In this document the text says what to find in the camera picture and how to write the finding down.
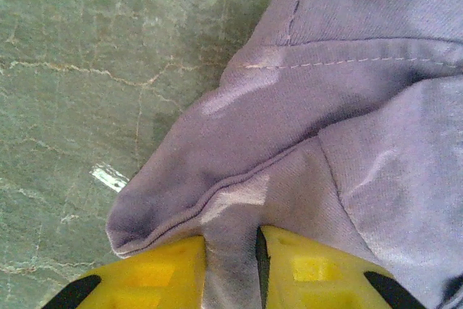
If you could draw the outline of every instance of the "purple fabric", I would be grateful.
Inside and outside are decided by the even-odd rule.
[[[204,307],[259,308],[255,230],[273,224],[463,308],[462,73],[463,0],[273,0],[120,192],[111,246],[203,234]]]

